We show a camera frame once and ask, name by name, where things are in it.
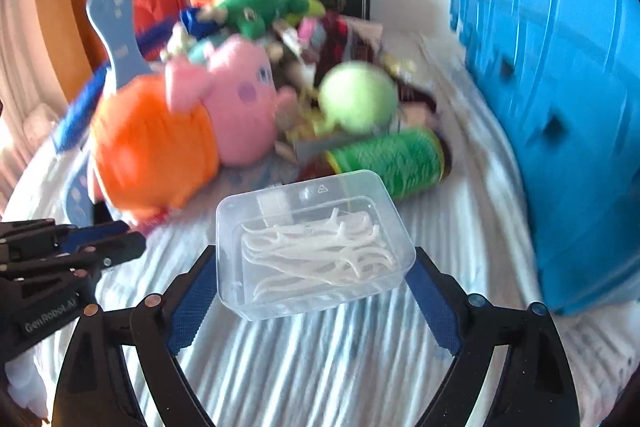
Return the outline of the clear floss pick box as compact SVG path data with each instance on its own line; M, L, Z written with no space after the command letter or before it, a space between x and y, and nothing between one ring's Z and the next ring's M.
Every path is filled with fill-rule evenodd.
M216 209L217 291L239 317L321 311L391 291L416 248L370 170L234 194Z

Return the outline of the pink pig orange dress plush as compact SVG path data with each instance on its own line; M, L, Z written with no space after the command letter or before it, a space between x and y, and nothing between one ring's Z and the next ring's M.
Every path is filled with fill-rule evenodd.
M277 88L263 46L239 35L204 46L104 95L89 130L88 194L140 223L181 209L224 167L273 150L278 116L297 98Z

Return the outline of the striped white tablecloth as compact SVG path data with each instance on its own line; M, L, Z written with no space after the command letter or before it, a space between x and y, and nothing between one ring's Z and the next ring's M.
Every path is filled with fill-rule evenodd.
M402 200L413 242L442 272L497 306L539 297L525 198L506 136L463 65L456 40L390 32L387 52L416 65L436 98L454 168L441 184ZM140 303L189 270L215 240L221 199L296 178L269 155L226 169L177 218L156 229L145 254L106 271L96 288L107 310ZM209 308L180 364L219 426L411 426L450 365L407 286L326 311L269 321Z

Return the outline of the blue bristle brush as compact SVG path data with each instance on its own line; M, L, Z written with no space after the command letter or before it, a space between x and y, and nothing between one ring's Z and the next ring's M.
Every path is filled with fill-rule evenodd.
M137 45L143 55L158 50L166 44L176 18L165 18L137 35ZM78 97L70 103L65 116L52 133L55 152L62 154L74 148L84 136L104 88L110 60L103 62L82 88Z

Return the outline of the brown bottle green label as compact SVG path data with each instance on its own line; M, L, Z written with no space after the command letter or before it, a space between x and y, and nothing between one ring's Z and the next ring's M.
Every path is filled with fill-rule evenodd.
M451 167L452 154L444 137L417 127L326 150L300 170L297 180L370 170L381 178L391 198L404 199L439 184Z

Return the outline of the blue paddle toy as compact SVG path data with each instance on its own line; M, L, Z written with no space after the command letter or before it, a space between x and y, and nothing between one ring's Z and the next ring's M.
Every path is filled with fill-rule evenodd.
M152 69L141 54L134 35L134 4L132 0L87 0L89 22L105 48L110 64L105 69L103 86L98 89L98 101L116 93L134 77L151 74ZM73 176L67 183L65 217L86 227L93 222L92 169L93 139L80 141L80 155L74 162Z

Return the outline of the green plush ball toy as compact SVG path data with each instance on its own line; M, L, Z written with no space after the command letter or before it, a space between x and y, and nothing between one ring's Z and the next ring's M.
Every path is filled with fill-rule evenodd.
M387 126L399 100L392 78L382 68L350 61L333 67L322 79L317 96L321 119L314 124L318 135L335 128L354 135Z

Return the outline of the red plastic basket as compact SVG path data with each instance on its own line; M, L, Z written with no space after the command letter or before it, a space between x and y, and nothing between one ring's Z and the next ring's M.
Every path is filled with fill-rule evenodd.
M134 10L134 33L141 53L148 61L160 58L178 22L180 13L186 8L186 0L132 0Z

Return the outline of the dark red patterned cloth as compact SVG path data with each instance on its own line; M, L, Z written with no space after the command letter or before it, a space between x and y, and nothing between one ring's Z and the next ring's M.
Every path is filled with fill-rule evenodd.
M437 102L425 88L412 84L416 66L401 61L382 49L382 26L360 18L327 12L322 17L306 16L297 27L298 42L303 47L303 58L314 65L315 88L335 66L345 62L361 61L380 66L399 91L402 103L424 103L433 113Z

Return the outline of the blue plastic storage bin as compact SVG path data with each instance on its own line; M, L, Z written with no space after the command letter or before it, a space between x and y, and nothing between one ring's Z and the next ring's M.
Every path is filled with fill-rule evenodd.
M575 314L639 296L639 1L451 0L508 137L540 290Z

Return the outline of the green dinosaur plush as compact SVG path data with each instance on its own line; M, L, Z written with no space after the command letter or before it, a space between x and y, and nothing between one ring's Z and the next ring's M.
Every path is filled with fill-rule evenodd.
M226 28L255 40L277 20L296 27L305 17L325 15L319 0L189 0L182 23L193 37L204 36L204 30L213 35Z

